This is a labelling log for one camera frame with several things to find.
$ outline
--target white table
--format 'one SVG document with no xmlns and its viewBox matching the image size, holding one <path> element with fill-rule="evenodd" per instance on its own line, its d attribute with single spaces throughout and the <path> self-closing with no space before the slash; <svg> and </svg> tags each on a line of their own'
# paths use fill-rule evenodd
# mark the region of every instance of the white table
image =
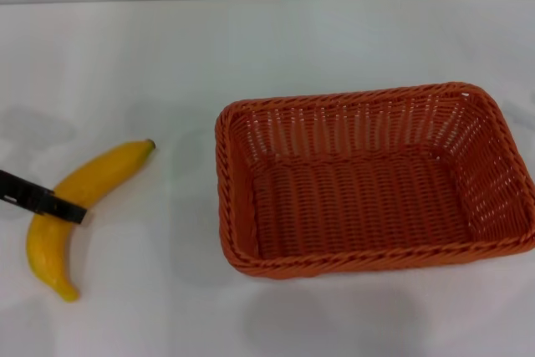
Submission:
<svg viewBox="0 0 535 357">
<path fill-rule="evenodd" d="M 0 207 L 2 357 L 445 357 L 535 352 L 535 252 L 273 282 L 234 271 L 213 126 L 233 100 L 479 84 L 535 173 L 535 0 L 242 0 L 0 7 L 0 166 L 53 186 L 112 145 L 150 165 L 76 230 L 66 304 Z"/>
</svg>

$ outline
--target white tabletop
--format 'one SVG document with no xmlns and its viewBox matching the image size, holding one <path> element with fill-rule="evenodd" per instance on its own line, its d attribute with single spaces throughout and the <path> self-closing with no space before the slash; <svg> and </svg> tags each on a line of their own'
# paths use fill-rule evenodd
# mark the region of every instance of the white tabletop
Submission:
<svg viewBox="0 0 535 357">
<path fill-rule="evenodd" d="M 213 127 L 237 99 L 463 80 L 535 172 L 535 0 L 0 7 L 0 166 L 54 186 L 125 140 L 160 151 L 75 231 L 77 303 L 30 273 L 0 205 L 0 356 L 442 357 L 535 352 L 535 252 L 274 282 L 218 237 Z"/>
</svg>

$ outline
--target orange basket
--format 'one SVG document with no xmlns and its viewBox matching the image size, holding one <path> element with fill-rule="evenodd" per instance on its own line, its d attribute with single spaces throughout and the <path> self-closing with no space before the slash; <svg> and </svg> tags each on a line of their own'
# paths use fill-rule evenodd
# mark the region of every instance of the orange basket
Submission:
<svg viewBox="0 0 535 357">
<path fill-rule="evenodd" d="M 244 100 L 216 126 L 222 248 L 269 278 L 468 263 L 534 247 L 501 111 L 464 83 Z"/>
</svg>

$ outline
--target toy banana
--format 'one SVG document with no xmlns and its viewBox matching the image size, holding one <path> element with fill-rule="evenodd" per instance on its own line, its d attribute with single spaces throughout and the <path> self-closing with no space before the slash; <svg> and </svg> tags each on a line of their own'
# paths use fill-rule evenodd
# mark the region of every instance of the toy banana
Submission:
<svg viewBox="0 0 535 357">
<path fill-rule="evenodd" d="M 54 188 L 54 195 L 89 209 L 100 198 L 133 176 L 155 149 L 152 140 L 127 142 L 81 166 Z M 75 301 L 78 289 L 68 272 L 68 243 L 75 226 L 50 215 L 35 215 L 26 238 L 33 273 L 65 301 Z"/>
</svg>

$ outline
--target basket bottom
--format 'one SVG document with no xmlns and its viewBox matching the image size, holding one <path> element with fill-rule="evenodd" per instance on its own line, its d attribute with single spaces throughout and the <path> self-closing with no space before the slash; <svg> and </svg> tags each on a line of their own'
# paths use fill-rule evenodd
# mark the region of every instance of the basket bottom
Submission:
<svg viewBox="0 0 535 357">
<path fill-rule="evenodd" d="M 430 152 L 263 164 L 252 172 L 259 257 L 469 242 L 450 172 Z"/>
</svg>

